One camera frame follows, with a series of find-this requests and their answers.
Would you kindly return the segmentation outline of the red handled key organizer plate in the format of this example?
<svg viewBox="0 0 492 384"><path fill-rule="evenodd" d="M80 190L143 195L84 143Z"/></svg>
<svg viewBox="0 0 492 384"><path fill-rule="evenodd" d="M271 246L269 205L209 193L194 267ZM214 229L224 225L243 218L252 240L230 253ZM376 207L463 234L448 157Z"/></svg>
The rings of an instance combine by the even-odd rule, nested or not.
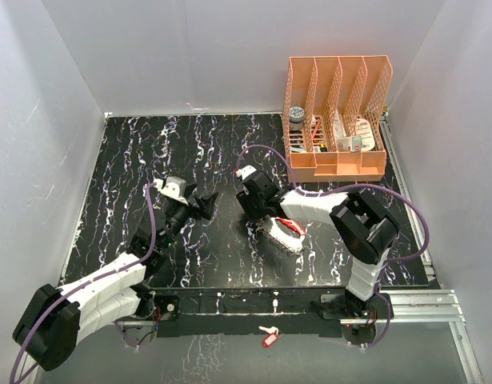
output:
<svg viewBox="0 0 492 384"><path fill-rule="evenodd" d="M251 225L279 249L290 254L302 252L306 231L295 220L267 216L253 221Z"/></svg>

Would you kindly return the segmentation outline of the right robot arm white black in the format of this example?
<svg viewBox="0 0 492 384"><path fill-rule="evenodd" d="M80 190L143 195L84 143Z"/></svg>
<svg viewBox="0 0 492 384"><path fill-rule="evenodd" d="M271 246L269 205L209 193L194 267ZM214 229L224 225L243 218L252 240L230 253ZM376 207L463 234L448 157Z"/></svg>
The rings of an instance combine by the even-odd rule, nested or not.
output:
<svg viewBox="0 0 492 384"><path fill-rule="evenodd" d="M301 220L334 226L353 257L345 293L336 303L348 316L367 316L374 309L382 268L399 232L396 220L375 196L365 188L328 193L280 189L253 166L234 175L242 184L236 198L247 218L280 248L302 252L306 230Z"/></svg>

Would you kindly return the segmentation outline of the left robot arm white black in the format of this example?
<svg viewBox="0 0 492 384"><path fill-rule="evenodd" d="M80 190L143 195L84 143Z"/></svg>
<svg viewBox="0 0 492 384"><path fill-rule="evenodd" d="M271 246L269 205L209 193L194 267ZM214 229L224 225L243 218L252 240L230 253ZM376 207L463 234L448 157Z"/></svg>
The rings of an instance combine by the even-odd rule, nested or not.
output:
<svg viewBox="0 0 492 384"><path fill-rule="evenodd" d="M64 363L84 338L123 317L145 319L155 300L141 287L163 263L189 219L210 220L218 193L195 194L195 184L177 177L146 185L150 229L139 230L126 251L76 282L38 288L12 333L19 355L30 356L45 371Z"/></svg>

